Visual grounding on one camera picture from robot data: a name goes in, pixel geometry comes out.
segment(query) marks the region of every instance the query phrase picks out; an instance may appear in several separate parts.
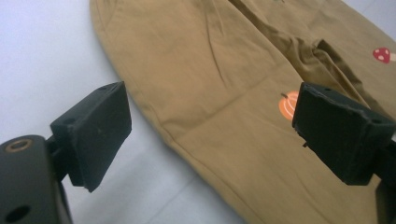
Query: red mushroom cap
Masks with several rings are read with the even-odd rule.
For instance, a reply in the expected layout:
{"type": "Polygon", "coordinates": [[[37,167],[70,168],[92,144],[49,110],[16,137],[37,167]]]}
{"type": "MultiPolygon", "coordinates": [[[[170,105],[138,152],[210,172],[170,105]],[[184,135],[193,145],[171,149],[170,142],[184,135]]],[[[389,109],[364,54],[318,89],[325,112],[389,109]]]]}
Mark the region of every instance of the red mushroom cap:
{"type": "Polygon", "coordinates": [[[375,49],[373,56],[382,63],[389,63],[390,61],[390,51],[387,48],[375,49]]]}

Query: folded cloth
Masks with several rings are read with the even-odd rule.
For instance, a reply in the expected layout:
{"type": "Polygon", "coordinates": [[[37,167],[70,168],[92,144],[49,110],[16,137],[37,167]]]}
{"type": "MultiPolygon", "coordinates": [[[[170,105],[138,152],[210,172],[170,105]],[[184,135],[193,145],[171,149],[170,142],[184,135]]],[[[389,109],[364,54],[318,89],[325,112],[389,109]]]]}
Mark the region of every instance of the folded cloth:
{"type": "Polygon", "coordinates": [[[91,0],[91,11],[144,115],[247,222],[376,223],[378,179],[346,186],[290,122],[302,81],[396,118],[383,48],[396,44],[362,16],[338,0],[91,0]]]}

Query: tan fabric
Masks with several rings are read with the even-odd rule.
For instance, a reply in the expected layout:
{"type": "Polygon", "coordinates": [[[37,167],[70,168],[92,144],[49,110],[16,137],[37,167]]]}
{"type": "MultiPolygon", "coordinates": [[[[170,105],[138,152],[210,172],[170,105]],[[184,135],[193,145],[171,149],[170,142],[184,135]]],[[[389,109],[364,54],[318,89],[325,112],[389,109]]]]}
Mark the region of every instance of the tan fabric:
{"type": "Polygon", "coordinates": [[[279,111],[303,80],[396,118],[396,44],[336,0],[92,0],[92,21],[163,140],[249,223],[376,223],[279,111]]]}

